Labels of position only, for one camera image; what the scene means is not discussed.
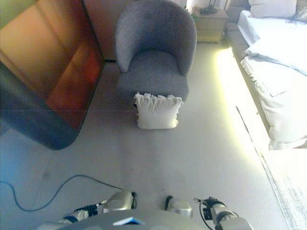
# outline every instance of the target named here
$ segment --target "sunlight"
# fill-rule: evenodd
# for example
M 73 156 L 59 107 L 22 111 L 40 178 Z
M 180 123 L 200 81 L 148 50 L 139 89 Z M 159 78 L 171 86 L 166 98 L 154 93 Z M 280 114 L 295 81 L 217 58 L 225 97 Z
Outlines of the sunlight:
M 267 149 L 269 137 L 249 93 L 241 71 L 233 57 L 232 49 L 223 49 L 216 54 L 216 67 L 224 91 L 226 106 L 231 122 L 242 144 L 247 144 L 242 119 L 257 150 Z
M 270 151 L 265 155 L 265 159 L 270 169 L 274 170 L 274 176 L 280 180 L 291 179 L 293 187 L 304 188 L 307 192 L 307 152 L 305 149 L 296 149 L 295 153 L 287 150 Z

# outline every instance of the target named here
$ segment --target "white blanket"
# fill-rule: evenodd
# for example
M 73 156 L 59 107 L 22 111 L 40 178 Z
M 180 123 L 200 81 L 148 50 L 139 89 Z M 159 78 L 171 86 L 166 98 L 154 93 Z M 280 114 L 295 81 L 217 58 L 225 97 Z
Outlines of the white blanket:
M 244 53 L 288 66 L 307 75 L 307 30 L 272 33 L 259 39 Z
M 257 57 L 247 56 L 241 64 L 254 82 L 271 126 L 269 148 L 303 145 L 307 140 L 307 76 Z

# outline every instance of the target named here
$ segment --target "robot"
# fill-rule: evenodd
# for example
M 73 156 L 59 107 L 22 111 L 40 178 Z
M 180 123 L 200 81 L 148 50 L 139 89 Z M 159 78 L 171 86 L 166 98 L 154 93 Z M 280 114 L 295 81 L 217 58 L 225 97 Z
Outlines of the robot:
M 195 198 L 201 218 L 208 229 L 212 220 L 215 230 L 253 230 L 251 225 L 221 201 L 209 197 Z M 164 210 L 137 210 L 137 194 L 129 191 L 115 193 L 109 200 L 85 206 L 66 215 L 57 222 L 45 223 L 37 230 L 204 230 L 191 219 L 192 208 L 184 200 L 169 196 Z

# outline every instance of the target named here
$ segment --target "chair backrest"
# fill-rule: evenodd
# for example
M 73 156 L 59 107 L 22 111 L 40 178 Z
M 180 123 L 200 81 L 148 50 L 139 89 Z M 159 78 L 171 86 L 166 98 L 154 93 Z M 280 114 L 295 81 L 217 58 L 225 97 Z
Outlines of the chair backrest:
M 115 33 L 117 63 L 127 72 L 134 55 L 157 49 L 172 54 L 186 76 L 196 48 L 196 27 L 189 12 L 168 0 L 131 2 L 121 13 Z

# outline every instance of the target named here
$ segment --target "white bedsheet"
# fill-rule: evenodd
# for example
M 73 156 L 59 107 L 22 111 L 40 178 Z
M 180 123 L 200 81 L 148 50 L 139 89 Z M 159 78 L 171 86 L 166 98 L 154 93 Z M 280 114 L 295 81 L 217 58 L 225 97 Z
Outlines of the white bedsheet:
M 306 30 L 306 24 L 282 18 L 254 18 L 250 11 L 242 11 L 237 23 L 247 44 L 251 46 L 261 37 L 284 30 Z
M 307 140 L 307 76 L 258 57 L 241 64 L 254 82 L 267 121 L 272 150 L 301 146 Z
M 307 75 L 307 25 L 305 30 L 284 30 L 262 36 L 245 52 Z
M 303 145 L 307 140 L 307 24 L 254 18 L 242 11 L 238 27 L 250 45 L 241 64 L 254 82 L 271 126 L 269 148 Z

